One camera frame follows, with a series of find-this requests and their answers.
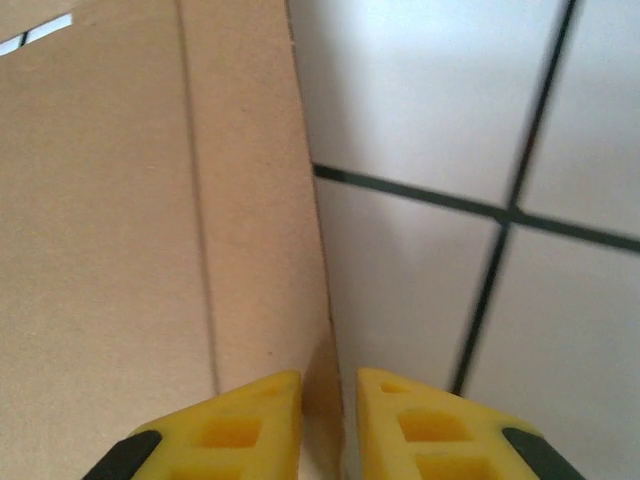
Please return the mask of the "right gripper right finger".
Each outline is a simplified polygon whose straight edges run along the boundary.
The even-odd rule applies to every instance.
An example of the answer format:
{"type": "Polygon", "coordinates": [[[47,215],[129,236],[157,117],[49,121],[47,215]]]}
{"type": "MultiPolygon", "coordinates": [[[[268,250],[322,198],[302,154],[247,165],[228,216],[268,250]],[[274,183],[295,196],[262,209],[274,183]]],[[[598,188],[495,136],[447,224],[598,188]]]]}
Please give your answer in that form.
{"type": "Polygon", "coordinates": [[[530,423],[386,370],[361,368],[363,480],[583,480],[530,423]]]}

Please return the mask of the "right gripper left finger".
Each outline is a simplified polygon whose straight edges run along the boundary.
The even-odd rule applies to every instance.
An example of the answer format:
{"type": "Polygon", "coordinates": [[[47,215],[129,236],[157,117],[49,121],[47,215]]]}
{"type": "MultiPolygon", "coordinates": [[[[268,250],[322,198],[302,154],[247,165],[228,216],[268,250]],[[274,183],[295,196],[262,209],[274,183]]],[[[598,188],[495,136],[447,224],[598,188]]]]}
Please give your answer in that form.
{"type": "Polygon", "coordinates": [[[302,380],[284,371],[150,421],[87,480],[297,480],[302,380]]]}

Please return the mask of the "brown cardboard box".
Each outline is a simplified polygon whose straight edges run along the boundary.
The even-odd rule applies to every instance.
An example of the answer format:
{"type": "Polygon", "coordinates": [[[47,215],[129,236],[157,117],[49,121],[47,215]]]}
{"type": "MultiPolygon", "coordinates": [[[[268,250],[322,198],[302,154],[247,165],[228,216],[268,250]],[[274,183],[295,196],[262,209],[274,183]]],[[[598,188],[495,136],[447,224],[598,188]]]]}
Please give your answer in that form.
{"type": "Polygon", "coordinates": [[[289,3],[0,0],[0,480],[282,370],[342,480],[289,3]]]}

